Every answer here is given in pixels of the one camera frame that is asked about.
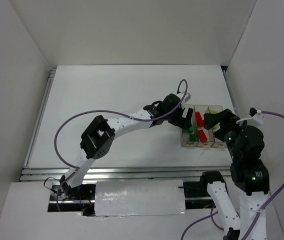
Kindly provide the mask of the green lego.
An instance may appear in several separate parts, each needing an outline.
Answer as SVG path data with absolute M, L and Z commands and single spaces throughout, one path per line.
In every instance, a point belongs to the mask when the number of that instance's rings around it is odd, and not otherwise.
M 198 137 L 199 137 L 199 140 L 203 143 L 208 141 L 208 138 L 202 129 L 198 130 Z
M 197 136 L 195 135 L 195 134 L 190 134 L 189 135 L 189 140 L 191 141 L 191 142 L 197 142 L 198 141 L 198 138 L 197 138 Z

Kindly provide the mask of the red long lego brick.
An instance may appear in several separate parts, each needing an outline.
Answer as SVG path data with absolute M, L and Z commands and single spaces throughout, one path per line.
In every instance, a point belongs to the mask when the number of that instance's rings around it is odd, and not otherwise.
M 199 128 L 204 127 L 205 121 L 200 112 L 198 111 L 195 112 L 195 119 L 196 119 L 197 126 Z

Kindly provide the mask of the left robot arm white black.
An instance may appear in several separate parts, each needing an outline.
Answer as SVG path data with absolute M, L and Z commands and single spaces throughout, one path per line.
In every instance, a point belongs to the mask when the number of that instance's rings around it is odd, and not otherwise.
M 79 194 L 84 176 L 93 162 L 104 157 L 120 136 L 159 126 L 165 121 L 181 129 L 190 128 L 193 109 L 184 107 L 190 98 L 187 92 L 171 93 L 164 100 L 146 105 L 131 115 L 119 113 L 117 118 L 110 119 L 96 116 L 81 134 L 75 164 L 69 164 L 70 169 L 60 179 L 65 196 L 72 199 Z

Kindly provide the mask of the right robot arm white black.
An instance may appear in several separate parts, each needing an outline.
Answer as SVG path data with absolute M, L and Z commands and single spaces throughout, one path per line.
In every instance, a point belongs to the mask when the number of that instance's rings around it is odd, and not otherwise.
M 225 240 L 265 240 L 266 213 L 261 207 L 269 196 L 269 173 L 260 159 L 264 135 L 229 109 L 204 114 L 205 129 L 216 125 L 219 129 L 214 137 L 226 144 L 232 160 L 230 173 L 237 188 L 240 212 L 236 212 L 231 203 L 220 172 L 203 172 L 202 189 L 213 199 Z

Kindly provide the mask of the small green lego cube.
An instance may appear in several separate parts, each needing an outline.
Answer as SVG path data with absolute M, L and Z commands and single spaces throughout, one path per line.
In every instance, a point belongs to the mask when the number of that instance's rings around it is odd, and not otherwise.
M 192 134 L 194 132 L 194 127 L 191 126 L 190 128 L 185 128 L 182 130 L 182 132 Z

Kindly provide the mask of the red curved lego with lime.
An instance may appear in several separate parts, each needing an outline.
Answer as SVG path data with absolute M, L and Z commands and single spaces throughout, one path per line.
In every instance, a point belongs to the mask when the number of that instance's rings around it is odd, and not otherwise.
M 209 113 L 210 113 L 210 114 L 217 114 L 218 111 L 215 111 L 215 110 L 211 110 L 211 109 L 210 109 L 210 110 L 209 110 Z

